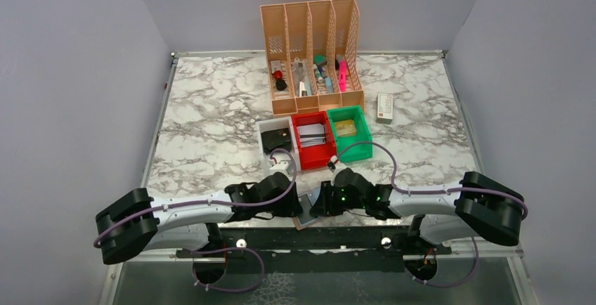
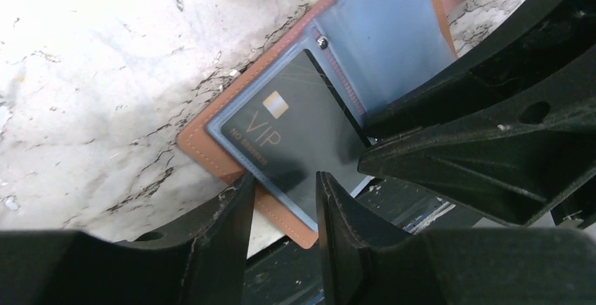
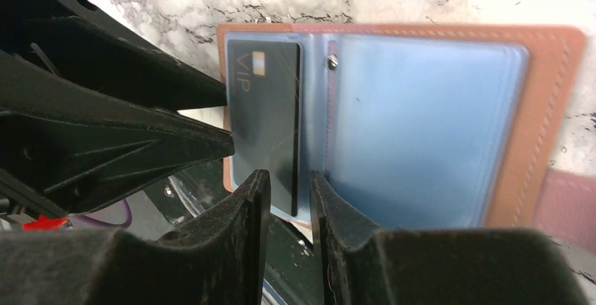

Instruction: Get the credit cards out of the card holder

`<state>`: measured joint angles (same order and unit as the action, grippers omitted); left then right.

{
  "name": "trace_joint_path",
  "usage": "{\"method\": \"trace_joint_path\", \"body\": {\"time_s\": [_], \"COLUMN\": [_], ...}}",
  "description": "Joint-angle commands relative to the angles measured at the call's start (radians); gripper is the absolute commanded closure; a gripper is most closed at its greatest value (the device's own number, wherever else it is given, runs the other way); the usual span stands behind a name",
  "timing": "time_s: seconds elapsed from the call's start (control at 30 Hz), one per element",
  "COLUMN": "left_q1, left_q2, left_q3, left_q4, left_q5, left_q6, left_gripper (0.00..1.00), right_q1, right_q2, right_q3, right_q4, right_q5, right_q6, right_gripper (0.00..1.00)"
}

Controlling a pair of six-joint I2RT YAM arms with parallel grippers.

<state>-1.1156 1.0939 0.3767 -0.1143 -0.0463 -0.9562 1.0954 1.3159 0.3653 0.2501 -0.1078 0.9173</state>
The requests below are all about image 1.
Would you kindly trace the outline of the brown leather card holder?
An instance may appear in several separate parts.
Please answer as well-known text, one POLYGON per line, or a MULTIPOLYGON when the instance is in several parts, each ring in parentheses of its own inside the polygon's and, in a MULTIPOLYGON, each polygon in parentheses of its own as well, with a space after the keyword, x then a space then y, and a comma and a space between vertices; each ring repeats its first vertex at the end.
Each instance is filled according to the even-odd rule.
POLYGON ((295 216, 292 219, 294 227, 298 231, 308 228, 314 224, 320 223, 321 221, 323 221, 325 219, 322 216, 312 216, 311 215, 311 209, 314 206, 314 204, 316 203, 316 200, 318 199, 319 195, 320 195, 320 188, 315 188, 313 190, 310 190, 307 193, 303 193, 298 196, 298 201, 302 208, 302 213, 299 214, 298 216, 295 216))

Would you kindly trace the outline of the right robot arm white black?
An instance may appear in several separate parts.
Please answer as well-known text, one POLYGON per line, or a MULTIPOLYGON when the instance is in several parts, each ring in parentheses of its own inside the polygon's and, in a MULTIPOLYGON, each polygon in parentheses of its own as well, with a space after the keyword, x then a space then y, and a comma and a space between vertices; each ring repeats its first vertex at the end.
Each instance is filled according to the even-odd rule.
POLYGON ((383 221, 415 216, 413 230, 405 238, 407 248, 416 254, 468 237, 514 247, 528 214, 521 194, 477 171, 465 173, 454 183, 398 188, 390 183, 372 184, 350 168, 324 183, 309 213, 339 216, 352 209, 383 221))

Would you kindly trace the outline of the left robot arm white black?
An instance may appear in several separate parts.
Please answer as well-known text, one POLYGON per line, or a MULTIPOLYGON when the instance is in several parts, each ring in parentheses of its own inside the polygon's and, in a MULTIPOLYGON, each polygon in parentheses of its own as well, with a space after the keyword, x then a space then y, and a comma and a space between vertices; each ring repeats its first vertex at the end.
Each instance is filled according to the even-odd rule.
POLYGON ((247 221, 261 213, 292 218, 302 212, 296 183, 281 173, 199 197, 154 197, 146 188, 137 188, 96 215, 98 236, 93 245, 106 265, 153 249, 198 250, 209 257, 221 246, 211 225, 247 221))

